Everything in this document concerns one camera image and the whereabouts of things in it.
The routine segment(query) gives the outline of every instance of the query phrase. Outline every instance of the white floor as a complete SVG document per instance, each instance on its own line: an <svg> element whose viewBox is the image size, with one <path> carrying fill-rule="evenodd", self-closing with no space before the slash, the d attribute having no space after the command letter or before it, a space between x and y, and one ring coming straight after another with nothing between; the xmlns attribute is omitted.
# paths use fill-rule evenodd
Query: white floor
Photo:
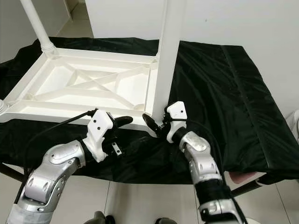
<svg viewBox="0 0 299 224"><path fill-rule="evenodd" d="M73 21L58 36L93 37L86 7L78 5L71 14ZM238 186L227 179L232 189ZM19 185L0 174L0 223L5 222ZM261 224L299 223L296 181L263 186L236 199L245 216ZM82 224L101 210L114 215L117 224L153 224L159 217L172 218L178 224L202 224L197 207L192 185L123 184L72 176L51 223Z"/></svg>

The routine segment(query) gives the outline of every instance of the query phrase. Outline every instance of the black fabric cover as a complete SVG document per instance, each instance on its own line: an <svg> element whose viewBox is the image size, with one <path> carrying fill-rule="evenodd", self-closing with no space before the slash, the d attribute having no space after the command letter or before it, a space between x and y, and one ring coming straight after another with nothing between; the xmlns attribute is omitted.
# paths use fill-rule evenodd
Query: black fabric cover
<svg viewBox="0 0 299 224"><path fill-rule="evenodd" d="M51 38L59 48L151 55L158 41L136 38ZM40 45L22 48L0 65L3 99L40 56ZM299 147L256 66L240 46L181 42L169 102L184 101L188 118L215 135L227 171L268 172L279 179L299 178ZM22 147L49 122L11 120L0 124L0 161L22 165ZM194 124L187 128L203 137ZM84 138L87 127L64 125L36 140L29 164L37 166L53 145ZM89 163L76 174L129 183L191 183L177 146L147 133L117 130L124 155Z"/></svg>

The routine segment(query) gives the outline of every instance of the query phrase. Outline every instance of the black table leg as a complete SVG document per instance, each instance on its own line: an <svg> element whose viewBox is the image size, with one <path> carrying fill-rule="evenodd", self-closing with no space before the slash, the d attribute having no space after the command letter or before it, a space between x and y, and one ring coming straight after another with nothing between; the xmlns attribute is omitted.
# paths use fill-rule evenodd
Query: black table leg
<svg viewBox="0 0 299 224"><path fill-rule="evenodd" d="M3 163L0 163L0 173L5 174L6 176L9 176L17 181L22 182L24 179L24 175L20 172L4 165Z"/></svg>

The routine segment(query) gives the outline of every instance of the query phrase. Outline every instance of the gray shoe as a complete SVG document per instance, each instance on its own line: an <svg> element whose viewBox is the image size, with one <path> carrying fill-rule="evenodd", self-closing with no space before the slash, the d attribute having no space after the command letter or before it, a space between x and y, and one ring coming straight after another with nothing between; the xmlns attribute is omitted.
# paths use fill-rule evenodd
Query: gray shoe
<svg viewBox="0 0 299 224"><path fill-rule="evenodd" d="M103 212L96 211L94 213L94 217L88 220L87 222L85 222L84 224L106 224L106 218Z"/></svg>
<svg viewBox="0 0 299 224"><path fill-rule="evenodd" d="M177 223L169 218L159 218L156 220L155 224L177 224Z"/></svg>

